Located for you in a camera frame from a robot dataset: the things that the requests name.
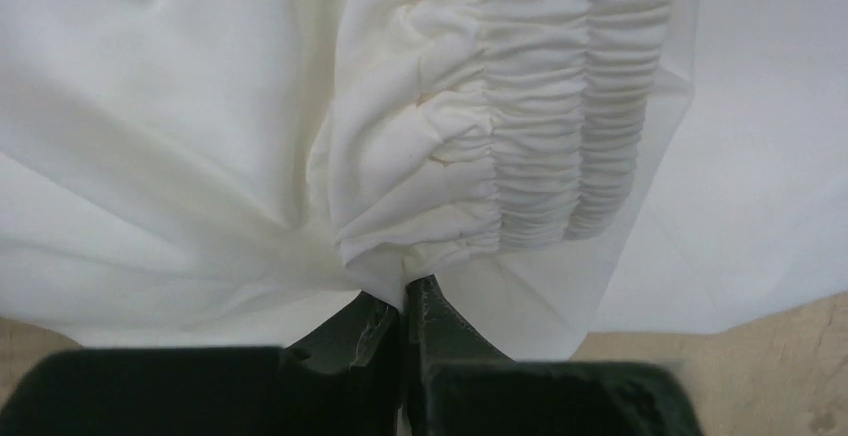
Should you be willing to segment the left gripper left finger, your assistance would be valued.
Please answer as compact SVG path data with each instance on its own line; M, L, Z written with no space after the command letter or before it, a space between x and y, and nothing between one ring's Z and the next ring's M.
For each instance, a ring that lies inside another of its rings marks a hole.
M391 435L398 312L358 295L289 347L79 349L41 360L5 435Z

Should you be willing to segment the white shorts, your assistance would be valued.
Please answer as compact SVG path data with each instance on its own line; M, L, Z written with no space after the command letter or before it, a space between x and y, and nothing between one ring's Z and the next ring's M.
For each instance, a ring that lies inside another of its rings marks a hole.
M288 345L435 276L517 359L847 288L847 0L1 0L1 313Z

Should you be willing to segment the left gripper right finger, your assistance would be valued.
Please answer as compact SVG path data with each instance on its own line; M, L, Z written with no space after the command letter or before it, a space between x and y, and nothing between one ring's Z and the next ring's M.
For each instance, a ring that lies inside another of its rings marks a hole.
M697 436L679 380L632 361L518 362L483 338L432 276L409 284L404 409L414 435Z

